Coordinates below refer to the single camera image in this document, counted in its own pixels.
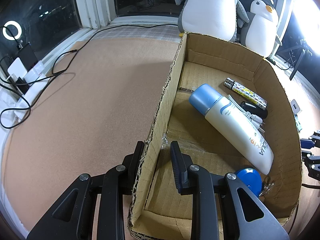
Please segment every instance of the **penguin's orange beak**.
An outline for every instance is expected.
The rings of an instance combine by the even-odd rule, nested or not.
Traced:
[[[266,5],[266,9],[267,9],[268,12],[272,13],[272,7],[271,6]]]

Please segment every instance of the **gray penguin plush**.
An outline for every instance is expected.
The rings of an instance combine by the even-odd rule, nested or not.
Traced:
[[[175,0],[184,2],[178,18],[180,32],[210,35],[226,41],[236,40],[236,14],[246,23],[247,13],[239,0]]]
[[[277,34],[278,14],[264,1],[254,0],[247,15],[249,23],[245,23],[241,19],[237,20],[239,27],[242,28],[240,43],[248,49],[268,57],[272,53],[275,42],[282,45]]]

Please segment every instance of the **metal screw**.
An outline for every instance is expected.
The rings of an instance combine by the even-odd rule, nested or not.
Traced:
[[[118,166],[116,167],[116,170],[117,170],[117,171],[124,171],[124,170],[125,170],[125,166],[124,166],[124,165],[118,165]]]
[[[87,180],[89,178],[89,174],[87,173],[83,173],[79,176],[79,179],[80,180]]]
[[[199,166],[198,166],[198,165],[195,165],[195,164],[192,164],[192,165],[190,166],[190,170],[192,170],[192,171],[199,171]]]
[[[236,179],[236,177],[237,177],[237,176],[236,176],[234,173],[228,173],[228,174],[227,174],[227,178],[228,178],[228,179],[234,180],[234,179]]]

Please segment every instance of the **white charging cable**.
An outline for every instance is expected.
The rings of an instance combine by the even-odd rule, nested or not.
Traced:
[[[241,106],[239,106],[239,104],[232,98],[231,95],[228,95],[228,99],[245,115],[246,118],[248,118],[252,122],[252,124],[255,126],[255,128],[258,129],[259,132],[265,133],[265,131],[260,127],[263,121],[259,116],[245,111]]]

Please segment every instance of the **sunscreen bottle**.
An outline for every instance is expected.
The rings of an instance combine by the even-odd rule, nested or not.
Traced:
[[[273,162],[270,146],[229,99],[203,84],[191,94],[189,102],[252,165],[265,175],[269,173]]]

